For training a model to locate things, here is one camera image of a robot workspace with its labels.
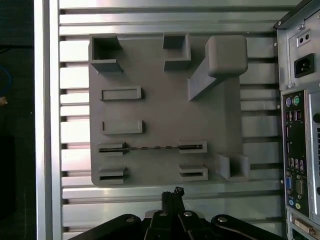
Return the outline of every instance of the gray angled support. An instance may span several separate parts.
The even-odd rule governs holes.
[[[248,69],[247,39],[244,36],[212,36],[205,45],[205,58],[188,79],[188,100],[194,100],[227,78]]]
[[[230,182],[249,180],[250,163],[241,154],[215,154],[215,171]]]

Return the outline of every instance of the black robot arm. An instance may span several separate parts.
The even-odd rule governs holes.
[[[211,222],[185,209],[184,189],[163,192],[162,210],[142,221],[124,214],[92,228],[71,240],[284,240],[284,238],[238,220],[217,215]]]

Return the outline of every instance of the metal panel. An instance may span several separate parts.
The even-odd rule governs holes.
[[[60,139],[62,144],[66,144],[63,146],[68,148],[61,150],[60,160],[61,171],[65,172],[65,177],[61,179],[62,195],[64,199],[68,199],[68,203],[63,206],[63,225],[71,227],[69,230],[72,231],[64,233],[63,239],[104,220],[129,213],[134,210],[134,206],[137,207],[137,215],[143,216],[152,208],[160,208],[159,194],[175,187],[97,188],[91,185],[89,121],[84,119],[89,115],[87,35],[117,33],[124,34],[120,35],[122,38],[133,34],[163,32],[189,32],[191,35],[245,34],[250,63],[248,71],[240,77],[240,83],[242,86],[250,86],[241,90],[241,107],[243,111],[251,111],[252,116],[242,118],[243,136],[253,138],[252,140],[277,137],[277,117],[255,114],[259,114],[261,110],[265,113],[276,109],[277,92],[265,89],[266,85],[278,83],[275,74],[277,68],[273,63],[274,39],[269,33],[273,30],[274,21],[299,1],[59,1],[63,12],[59,20],[59,34],[63,36],[59,45],[60,62],[63,63],[59,79],[60,89],[63,90],[60,96],[60,115],[64,121],[60,124]],[[58,20],[51,24],[55,27],[59,25]],[[59,101],[59,92],[55,89],[52,93],[56,102]],[[280,161],[277,155],[279,147],[275,142],[245,143],[243,148],[251,164]],[[59,174],[55,174],[53,179],[57,183],[56,177]],[[281,197],[277,195],[281,189],[278,170],[252,170],[250,177],[250,181],[241,183],[186,184],[186,207],[202,213],[208,212],[208,216],[229,213],[241,219],[258,221],[258,225],[281,234],[282,224],[278,220],[270,222],[267,219],[281,217],[282,213]]]

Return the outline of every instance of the rear i/o panel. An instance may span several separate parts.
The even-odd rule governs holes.
[[[286,205],[309,217],[304,91],[284,95],[282,104]]]

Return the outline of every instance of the dark background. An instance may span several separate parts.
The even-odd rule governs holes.
[[[1,196],[15,203],[14,213],[0,221],[1,240],[36,239],[33,16],[33,0],[0,1],[0,52],[10,49],[0,54],[0,66],[12,76],[8,104],[0,106],[0,137],[13,136],[15,148],[0,153],[1,174],[6,175]],[[0,90],[7,80],[0,71]],[[9,207],[1,204],[0,211]]]

